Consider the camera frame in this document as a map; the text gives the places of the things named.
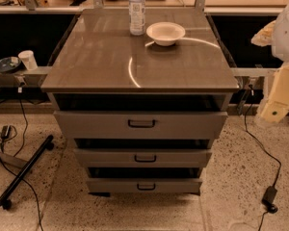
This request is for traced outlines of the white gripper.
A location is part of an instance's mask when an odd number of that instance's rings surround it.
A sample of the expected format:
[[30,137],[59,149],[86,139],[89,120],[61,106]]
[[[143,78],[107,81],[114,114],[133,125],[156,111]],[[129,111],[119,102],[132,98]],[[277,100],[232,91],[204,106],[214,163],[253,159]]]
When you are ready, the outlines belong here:
[[[289,4],[272,21],[258,31],[251,39],[257,46],[272,45],[272,54],[284,62],[289,62]],[[259,124],[278,124],[289,113],[289,63],[283,63],[274,73],[269,91],[257,109]]]

